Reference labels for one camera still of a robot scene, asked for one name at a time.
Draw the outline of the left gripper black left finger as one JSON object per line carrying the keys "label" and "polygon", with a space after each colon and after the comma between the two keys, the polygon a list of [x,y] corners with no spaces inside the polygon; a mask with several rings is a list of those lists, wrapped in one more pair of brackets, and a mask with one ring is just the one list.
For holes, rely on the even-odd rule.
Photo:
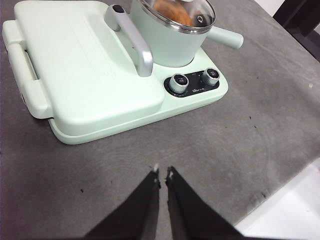
{"label": "left gripper black left finger", "polygon": [[128,198],[86,235],[86,240],[154,240],[160,206],[156,164]]}

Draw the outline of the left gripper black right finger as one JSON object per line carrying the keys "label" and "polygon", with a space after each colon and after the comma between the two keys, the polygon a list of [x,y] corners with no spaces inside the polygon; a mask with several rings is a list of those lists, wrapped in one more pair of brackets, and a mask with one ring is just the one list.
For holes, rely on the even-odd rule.
{"label": "left gripper black right finger", "polygon": [[174,240],[243,240],[245,238],[201,199],[175,167],[168,167],[165,183]]}

